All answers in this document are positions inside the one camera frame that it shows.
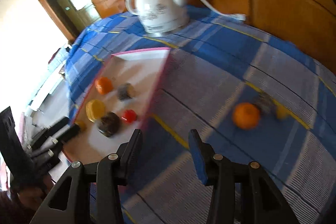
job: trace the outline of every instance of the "human hand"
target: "human hand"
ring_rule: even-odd
[[[43,178],[43,183],[46,185],[45,193],[48,194],[51,188],[54,186],[51,176],[48,174]],[[21,204],[29,209],[36,211],[42,203],[42,196],[44,192],[38,187],[26,188],[19,191],[17,194]]]

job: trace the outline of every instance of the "blue plaid tablecloth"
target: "blue plaid tablecloth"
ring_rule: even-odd
[[[261,163],[300,223],[315,223],[336,193],[335,75],[290,42],[207,9],[188,12],[186,28],[158,39],[147,37],[129,12],[102,19],[80,34],[66,63],[73,120],[111,53],[172,48],[172,69],[156,94],[136,170],[121,193],[125,222],[206,222],[212,187],[198,180],[188,150],[188,132],[195,128],[231,161]],[[266,115],[255,129],[240,130],[232,109],[252,102],[260,90],[291,115],[283,121]]]

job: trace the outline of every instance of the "white ceramic electric kettle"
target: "white ceramic electric kettle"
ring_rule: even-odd
[[[164,36],[189,21],[186,0],[135,0],[134,4],[135,9],[130,0],[125,1],[127,10],[138,15],[145,31],[154,37]]]

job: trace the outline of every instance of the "red tomato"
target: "red tomato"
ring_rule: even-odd
[[[127,109],[124,112],[124,115],[122,115],[121,119],[126,123],[132,123],[137,120],[137,114],[134,110]]]

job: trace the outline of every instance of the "kettle handle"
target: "kettle handle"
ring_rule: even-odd
[[[133,15],[138,15],[136,10],[131,7],[130,0],[125,0],[125,6],[130,13],[132,13]]]

